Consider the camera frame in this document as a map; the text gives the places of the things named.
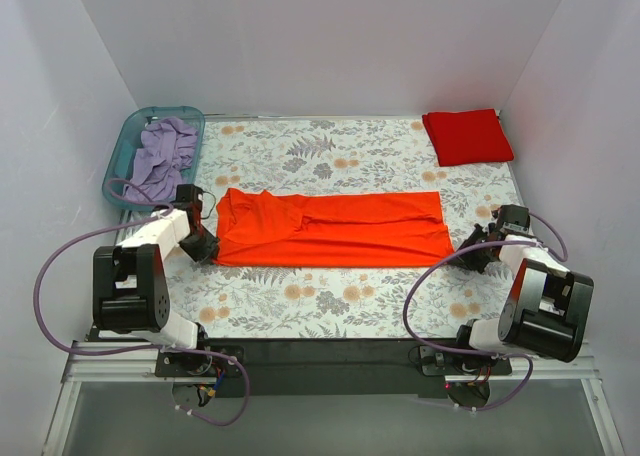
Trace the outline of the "orange t shirt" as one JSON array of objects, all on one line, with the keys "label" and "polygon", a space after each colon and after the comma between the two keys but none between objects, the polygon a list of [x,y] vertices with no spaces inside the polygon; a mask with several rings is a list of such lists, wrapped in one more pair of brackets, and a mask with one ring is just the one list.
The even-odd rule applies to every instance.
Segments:
[{"label": "orange t shirt", "polygon": [[453,252],[436,192],[277,196],[231,188],[214,262],[239,267],[429,267]]}]

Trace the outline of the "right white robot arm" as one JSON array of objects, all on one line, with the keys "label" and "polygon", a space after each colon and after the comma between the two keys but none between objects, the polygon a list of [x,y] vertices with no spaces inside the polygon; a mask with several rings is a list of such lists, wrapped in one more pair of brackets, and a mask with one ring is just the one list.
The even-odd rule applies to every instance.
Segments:
[{"label": "right white robot arm", "polygon": [[489,352],[519,348],[547,359],[571,362],[582,347],[594,290],[593,280],[566,268],[531,234],[531,213],[522,206],[503,205],[494,220],[477,224],[463,242],[476,249],[456,257],[453,266],[483,273],[491,263],[503,263],[513,283],[496,318],[471,319],[461,325],[452,349],[454,365],[475,373]]}]

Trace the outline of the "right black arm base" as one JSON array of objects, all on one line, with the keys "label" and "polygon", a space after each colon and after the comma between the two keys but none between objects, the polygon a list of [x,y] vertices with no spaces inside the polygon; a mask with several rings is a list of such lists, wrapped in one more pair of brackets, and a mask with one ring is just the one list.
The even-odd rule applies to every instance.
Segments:
[{"label": "right black arm base", "polygon": [[425,345],[417,347],[415,365],[424,376],[507,376],[512,373],[511,364],[505,360],[444,352]]}]

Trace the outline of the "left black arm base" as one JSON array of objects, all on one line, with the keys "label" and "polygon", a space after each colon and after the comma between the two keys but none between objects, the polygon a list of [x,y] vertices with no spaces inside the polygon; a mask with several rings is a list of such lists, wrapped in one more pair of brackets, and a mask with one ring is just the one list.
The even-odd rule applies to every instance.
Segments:
[{"label": "left black arm base", "polygon": [[158,354],[154,375],[169,377],[240,377],[241,373],[235,361],[243,362],[245,348],[240,345],[205,346],[205,351],[213,351],[229,356],[232,362],[221,357],[186,353],[183,351],[165,351]]}]

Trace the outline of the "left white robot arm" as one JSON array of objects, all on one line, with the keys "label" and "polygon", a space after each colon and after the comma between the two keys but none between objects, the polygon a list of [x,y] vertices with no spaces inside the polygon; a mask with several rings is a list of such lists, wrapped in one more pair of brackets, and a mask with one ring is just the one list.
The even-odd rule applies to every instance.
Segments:
[{"label": "left white robot arm", "polygon": [[93,257],[95,326],[180,348],[178,363],[193,376],[211,368],[213,353],[199,342],[200,326],[171,308],[164,261],[176,248],[196,263],[217,257],[219,240],[202,223],[204,194],[196,185],[179,185],[172,210],[154,212],[154,221],[116,246],[97,249]]}]

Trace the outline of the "folded red t shirt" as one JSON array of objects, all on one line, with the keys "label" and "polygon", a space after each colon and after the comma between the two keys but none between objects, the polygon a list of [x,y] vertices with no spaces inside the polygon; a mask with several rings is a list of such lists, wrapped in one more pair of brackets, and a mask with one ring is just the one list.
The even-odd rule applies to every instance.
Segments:
[{"label": "folded red t shirt", "polygon": [[494,109],[430,112],[422,116],[422,122],[441,167],[514,159]]}]

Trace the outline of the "crumpled lavender t shirt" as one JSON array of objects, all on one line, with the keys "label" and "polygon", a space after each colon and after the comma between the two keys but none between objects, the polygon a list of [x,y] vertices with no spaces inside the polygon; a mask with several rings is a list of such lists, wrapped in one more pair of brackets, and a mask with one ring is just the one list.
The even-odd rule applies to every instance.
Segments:
[{"label": "crumpled lavender t shirt", "polygon": [[198,141],[199,131],[177,117],[147,125],[130,178],[142,192],[125,185],[123,197],[135,203],[173,201],[177,186],[184,182],[182,172],[192,167]]}]

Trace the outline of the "teal plastic bin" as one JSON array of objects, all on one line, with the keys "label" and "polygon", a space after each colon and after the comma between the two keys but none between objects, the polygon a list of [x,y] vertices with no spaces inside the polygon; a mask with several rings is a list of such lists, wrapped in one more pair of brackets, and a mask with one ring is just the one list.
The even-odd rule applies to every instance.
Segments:
[{"label": "teal plastic bin", "polygon": [[182,176],[184,178],[183,183],[192,183],[195,180],[204,137],[204,114],[200,110],[191,106],[152,106],[140,109],[131,114],[123,123],[104,176],[102,188],[103,196],[116,207],[129,211],[148,211],[150,209],[150,207],[146,205],[147,202],[135,203],[127,201],[123,197],[124,186],[130,185],[139,192],[142,192],[139,187],[136,187],[130,181],[136,150],[142,146],[141,132],[150,123],[168,117],[180,118],[187,124],[194,126],[199,131],[199,141],[197,143],[195,159],[192,167],[182,172]]}]

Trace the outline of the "aluminium rail frame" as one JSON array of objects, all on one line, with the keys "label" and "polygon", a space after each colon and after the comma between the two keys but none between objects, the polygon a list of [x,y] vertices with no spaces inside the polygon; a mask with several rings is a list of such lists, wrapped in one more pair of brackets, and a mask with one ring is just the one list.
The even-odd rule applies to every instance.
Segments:
[{"label": "aluminium rail frame", "polygon": [[621,455],[594,360],[424,376],[409,339],[217,339],[240,377],[154,375],[159,351],[69,359],[47,455]]}]

